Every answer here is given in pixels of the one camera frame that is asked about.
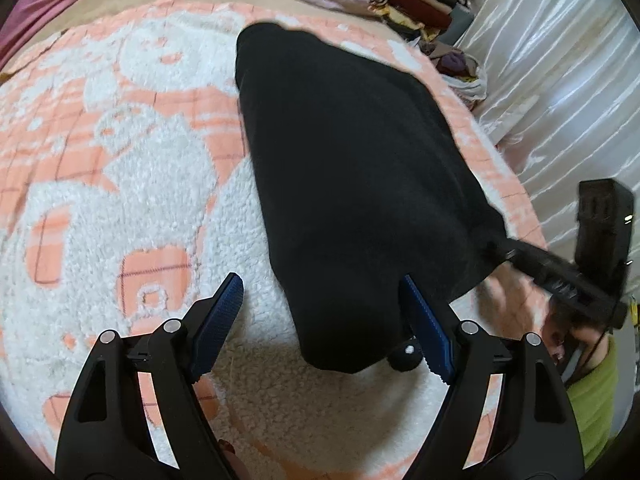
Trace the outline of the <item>person's right hand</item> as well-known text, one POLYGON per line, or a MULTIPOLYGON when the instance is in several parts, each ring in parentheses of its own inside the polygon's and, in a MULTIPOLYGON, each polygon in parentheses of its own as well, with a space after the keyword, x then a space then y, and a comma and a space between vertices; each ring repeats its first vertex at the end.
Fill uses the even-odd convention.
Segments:
POLYGON ((610 336, 603 325, 593 323, 559 300, 551 298, 541 332, 542 340, 556 365, 565 365, 582 347, 571 380, 578 380, 595 370, 608 356, 610 336))

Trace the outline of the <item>person's left hand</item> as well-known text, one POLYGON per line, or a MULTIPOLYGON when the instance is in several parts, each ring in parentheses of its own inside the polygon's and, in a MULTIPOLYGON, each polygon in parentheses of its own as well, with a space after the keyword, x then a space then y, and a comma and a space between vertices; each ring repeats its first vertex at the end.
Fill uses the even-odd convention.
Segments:
POLYGON ((248 471, 242 460, 239 459, 239 456, 236 455, 233 445, 224 439, 219 439, 218 445, 222 449, 222 452, 224 452, 224 456, 226 456, 226 459, 228 460, 232 469, 235 471, 236 476, 240 480, 250 480, 252 478, 250 476, 250 472, 248 471))

